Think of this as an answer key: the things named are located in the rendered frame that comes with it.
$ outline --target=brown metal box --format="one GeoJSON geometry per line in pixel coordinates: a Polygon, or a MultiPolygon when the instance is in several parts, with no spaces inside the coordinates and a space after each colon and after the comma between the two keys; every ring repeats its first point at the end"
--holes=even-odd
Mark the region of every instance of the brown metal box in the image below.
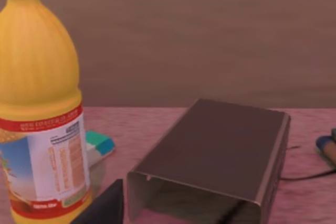
{"type": "Polygon", "coordinates": [[[213,224],[245,200],[233,223],[266,224],[289,126],[283,112],[197,100],[128,173],[131,222],[146,208],[213,224]]]}

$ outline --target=wall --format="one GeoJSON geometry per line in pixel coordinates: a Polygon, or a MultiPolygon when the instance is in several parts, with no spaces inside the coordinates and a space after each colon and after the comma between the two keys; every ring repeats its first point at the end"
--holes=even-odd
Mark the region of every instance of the wall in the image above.
{"type": "Polygon", "coordinates": [[[336,107],[336,0],[43,1],[77,45],[85,105],[336,107]]]}

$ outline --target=plastic bottle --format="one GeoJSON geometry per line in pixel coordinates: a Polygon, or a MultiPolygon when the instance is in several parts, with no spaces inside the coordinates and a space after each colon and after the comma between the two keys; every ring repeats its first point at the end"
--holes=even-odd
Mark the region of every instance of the plastic bottle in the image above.
{"type": "Polygon", "coordinates": [[[77,53],[40,0],[0,12],[0,158],[17,224],[68,224],[92,201],[77,53]]]}

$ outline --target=pink tabletop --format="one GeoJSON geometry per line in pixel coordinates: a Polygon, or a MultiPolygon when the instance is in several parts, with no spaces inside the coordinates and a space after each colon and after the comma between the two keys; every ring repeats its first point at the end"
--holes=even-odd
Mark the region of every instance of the pink tabletop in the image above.
{"type": "MultiPolygon", "coordinates": [[[[86,129],[110,135],[116,151],[91,169],[95,194],[104,191],[148,152],[150,147],[184,111],[181,108],[85,108],[86,129]]],[[[284,109],[292,116],[285,177],[308,176],[330,170],[316,154],[315,139],[336,127],[336,109],[284,109]]],[[[13,224],[7,191],[0,177],[0,223],[13,224]]],[[[298,182],[281,181],[272,209],[270,224],[335,224],[336,175],[298,182]]],[[[127,208],[124,224],[130,224],[127,208]]],[[[185,224],[169,216],[144,211],[139,223],[185,224]]]]}

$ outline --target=bottle label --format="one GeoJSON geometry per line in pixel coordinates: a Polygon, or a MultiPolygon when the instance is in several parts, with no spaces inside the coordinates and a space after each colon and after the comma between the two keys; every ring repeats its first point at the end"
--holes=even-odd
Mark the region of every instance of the bottle label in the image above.
{"type": "Polygon", "coordinates": [[[72,212],[89,197],[82,107],[54,118],[0,119],[0,160],[12,209],[33,219],[72,212]]]}

